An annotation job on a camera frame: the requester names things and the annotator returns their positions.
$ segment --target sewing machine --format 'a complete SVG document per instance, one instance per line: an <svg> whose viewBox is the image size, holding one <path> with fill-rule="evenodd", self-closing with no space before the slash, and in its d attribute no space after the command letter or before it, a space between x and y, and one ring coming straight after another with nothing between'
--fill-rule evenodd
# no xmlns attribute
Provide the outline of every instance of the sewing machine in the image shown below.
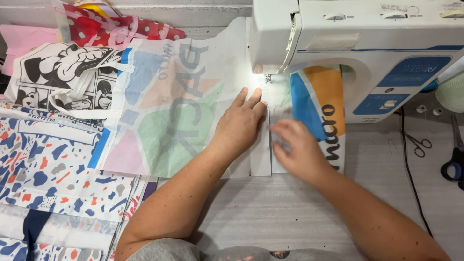
<svg viewBox="0 0 464 261"><path fill-rule="evenodd" d="M346 123L375 123L464 55L462 29L455 0L254 0L250 61L268 75L341 65Z"/></svg>

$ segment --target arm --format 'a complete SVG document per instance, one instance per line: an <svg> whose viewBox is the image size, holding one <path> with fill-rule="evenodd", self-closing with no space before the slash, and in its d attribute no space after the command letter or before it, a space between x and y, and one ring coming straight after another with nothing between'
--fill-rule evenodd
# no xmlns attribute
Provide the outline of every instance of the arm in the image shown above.
<svg viewBox="0 0 464 261"><path fill-rule="evenodd" d="M335 207L370 260L451 261L416 223L336 172L303 123L282 120L271 126L271 130L292 147L287 154L278 143L272 143L279 162Z"/></svg>
<svg viewBox="0 0 464 261"><path fill-rule="evenodd" d="M116 261L128 259L160 238L188 238L213 186L229 165L256 141L266 102L256 89L245 102L244 88L226 110L206 149L195 156L134 213L116 248Z"/></svg>

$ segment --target black scissors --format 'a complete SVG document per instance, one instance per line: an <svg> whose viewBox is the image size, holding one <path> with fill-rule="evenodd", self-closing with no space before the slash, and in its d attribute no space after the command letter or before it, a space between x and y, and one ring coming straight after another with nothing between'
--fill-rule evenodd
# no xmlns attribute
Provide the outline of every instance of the black scissors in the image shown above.
<svg viewBox="0 0 464 261"><path fill-rule="evenodd" d="M412 143L414 143L414 145L416 145L416 148L414 149L414 154L416 154L416 156L418 156L419 158L425 157L425 151L419 145L422 145L422 147L426 149L432 148L432 143L428 139L423 139L421 141L418 141L417 139L407 134L406 132L405 132L405 135L410 141L412 141Z"/></svg>
<svg viewBox="0 0 464 261"><path fill-rule="evenodd" d="M451 117L451 122L453 124L453 134L454 134L454 149L453 156L451 160L445 163L441 167L441 175L451 181L457 182L461 190L464 190L464 144L461 138L461 133L459 132L458 120L456 115L453 114ZM453 166L455 173L454 176L448 174L448 167Z"/></svg>

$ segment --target white wall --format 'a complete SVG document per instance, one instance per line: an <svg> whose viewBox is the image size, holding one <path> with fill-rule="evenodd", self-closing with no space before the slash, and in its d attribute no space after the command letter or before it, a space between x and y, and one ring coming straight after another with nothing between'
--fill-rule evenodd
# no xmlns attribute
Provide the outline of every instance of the white wall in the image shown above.
<svg viewBox="0 0 464 261"><path fill-rule="evenodd" d="M45 10L49 0L0 0L0 24L56 27ZM123 15L176 27L224 27L236 17L251 16L252 0L113 0Z"/></svg>

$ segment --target power cord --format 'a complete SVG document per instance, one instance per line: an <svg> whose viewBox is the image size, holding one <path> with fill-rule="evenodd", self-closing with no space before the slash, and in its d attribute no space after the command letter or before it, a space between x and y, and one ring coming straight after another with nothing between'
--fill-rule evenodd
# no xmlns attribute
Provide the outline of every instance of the power cord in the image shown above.
<svg viewBox="0 0 464 261"><path fill-rule="evenodd" d="M405 156L405 165L406 170L409 175L409 180L411 181L412 189L414 191L414 196L416 196L417 206L419 207L420 216L422 217L422 221L424 221L425 227L427 228L427 232L433 238L432 231L430 231L429 224L427 224L427 220L425 220L424 213L422 213L422 206L420 205L419 197L417 196L416 187L414 186L414 181L412 181L411 171L409 170L409 164L407 163L407 151L406 151L406 136L405 136L405 110L401 107L401 135L403 137L403 149L404 149L404 156Z"/></svg>

